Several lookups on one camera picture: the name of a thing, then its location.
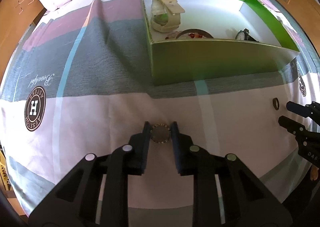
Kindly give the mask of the striped patchwork bedsheet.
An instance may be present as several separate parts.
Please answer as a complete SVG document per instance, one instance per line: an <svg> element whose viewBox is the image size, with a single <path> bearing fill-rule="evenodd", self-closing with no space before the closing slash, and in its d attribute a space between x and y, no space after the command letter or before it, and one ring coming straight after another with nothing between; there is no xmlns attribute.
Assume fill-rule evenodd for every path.
<svg viewBox="0 0 320 227"><path fill-rule="evenodd" d="M299 55L280 71L154 86L141 0L72 0L44 16L8 69L1 144L29 214L87 153L110 154L145 121L176 121L216 155L235 153L280 200L310 163L278 125L286 102L319 101L319 57L275 0Z"/></svg>

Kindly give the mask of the black wrist watch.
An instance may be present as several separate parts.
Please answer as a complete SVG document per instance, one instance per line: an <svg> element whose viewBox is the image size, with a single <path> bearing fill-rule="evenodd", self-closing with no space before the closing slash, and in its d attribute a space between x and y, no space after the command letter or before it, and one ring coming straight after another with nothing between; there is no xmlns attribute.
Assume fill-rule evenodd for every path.
<svg viewBox="0 0 320 227"><path fill-rule="evenodd" d="M253 38L250 34L249 34L249 30L248 29L244 29L241 30L237 33L236 40L244 40L244 41L253 41L253 42L258 42L257 40L255 40L255 38Z"/></svg>

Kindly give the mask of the green cardboard box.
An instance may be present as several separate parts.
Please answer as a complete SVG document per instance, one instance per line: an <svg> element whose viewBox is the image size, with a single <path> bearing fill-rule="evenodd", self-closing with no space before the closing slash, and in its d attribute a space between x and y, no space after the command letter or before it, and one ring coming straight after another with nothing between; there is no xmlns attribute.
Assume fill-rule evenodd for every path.
<svg viewBox="0 0 320 227"><path fill-rule="evenodd" d="M178 29L151 27L152 0L142 0L152 80L156 85L279 71L299 55L285 26L258 0L177 0ZM236 40L244 29L258 42Z"/></svg>

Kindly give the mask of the white wrist watch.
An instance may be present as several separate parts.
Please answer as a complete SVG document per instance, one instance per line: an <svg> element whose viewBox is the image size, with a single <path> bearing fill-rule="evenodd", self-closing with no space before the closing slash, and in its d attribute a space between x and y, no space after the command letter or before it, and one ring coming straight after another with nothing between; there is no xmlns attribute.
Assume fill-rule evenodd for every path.
<svg viewBox="0 0 320 227"><path fill-rule="evenodd" d="M177 0L152 0L151 27L160 33L169 33L181 24L181 14L185 13Z"/></svg>

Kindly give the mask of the wooden headboard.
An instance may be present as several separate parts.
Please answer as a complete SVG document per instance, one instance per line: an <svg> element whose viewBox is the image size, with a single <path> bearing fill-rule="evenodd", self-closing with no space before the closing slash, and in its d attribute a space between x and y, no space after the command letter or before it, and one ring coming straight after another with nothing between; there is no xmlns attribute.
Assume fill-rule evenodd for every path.
<svg viewBox="0 0 320 227"><path fill-rule="evenodd" d="M20 38L41 13L39 0L1 0L1 78Z"/></svg>

